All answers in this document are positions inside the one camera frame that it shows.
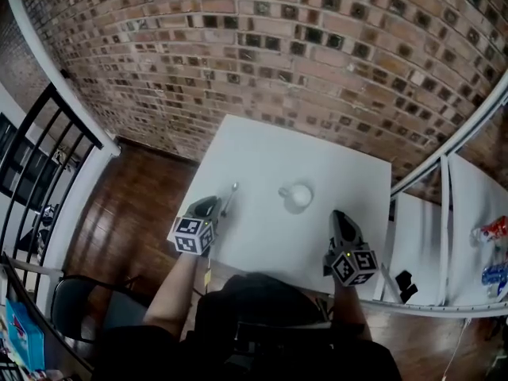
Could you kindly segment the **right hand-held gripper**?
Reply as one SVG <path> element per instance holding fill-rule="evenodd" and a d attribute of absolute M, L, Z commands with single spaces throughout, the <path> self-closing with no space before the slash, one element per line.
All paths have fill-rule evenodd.
<path fill-rule="evenodd" d="M 379 270 L 375 252 L 364 240 L 360 227 L 344 212 L 329 216 L 329 248 L 323 258 L 323 275 L 343 287 L 366 283 Z"/>

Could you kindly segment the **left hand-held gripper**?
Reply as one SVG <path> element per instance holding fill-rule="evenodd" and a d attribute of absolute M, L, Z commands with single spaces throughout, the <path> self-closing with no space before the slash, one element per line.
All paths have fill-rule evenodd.
<path fill-rule="evenodd" d="M 207 258 L 217 238 L 217 226 L 222 200 L 208 196 L 191 203 L 182 216 L 178 216 L 167 238 L 175 250 Z"/>

